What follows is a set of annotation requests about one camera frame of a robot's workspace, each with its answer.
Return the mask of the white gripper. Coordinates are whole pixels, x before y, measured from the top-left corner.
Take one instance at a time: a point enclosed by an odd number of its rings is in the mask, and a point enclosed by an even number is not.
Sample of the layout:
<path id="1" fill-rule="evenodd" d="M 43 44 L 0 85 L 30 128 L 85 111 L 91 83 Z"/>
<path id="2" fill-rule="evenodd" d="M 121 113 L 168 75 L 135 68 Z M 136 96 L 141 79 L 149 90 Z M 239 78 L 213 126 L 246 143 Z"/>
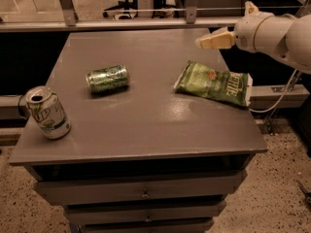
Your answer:
<path id="1" fill-rule="evenodd" d="M 261 26 L 274 17 L 272 13 L 260 12 L 251 1 L 245 2 L 245 15 L 236 22 L 234 32 L 226 27 L 197 38 L 195 44 L 200 49 L 230 49 L 236 44 L 241 50 L 251 53 L 272 53 L 273 47 L 263 35 Z"/>

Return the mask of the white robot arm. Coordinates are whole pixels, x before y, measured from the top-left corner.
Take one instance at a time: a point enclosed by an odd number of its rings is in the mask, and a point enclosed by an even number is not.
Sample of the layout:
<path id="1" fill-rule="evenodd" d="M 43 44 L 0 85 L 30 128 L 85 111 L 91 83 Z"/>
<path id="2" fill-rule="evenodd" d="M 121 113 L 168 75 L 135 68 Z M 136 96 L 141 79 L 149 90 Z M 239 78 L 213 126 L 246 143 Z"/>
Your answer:
<path id="1" fill-rule="evenodd" d="M 200 49 L 239 49 L 264 53 L 302 73 L 311 73 L 311 16 L 275 16 L 251 1 L 232 31 L 226 27 L 195 40 Z"/>

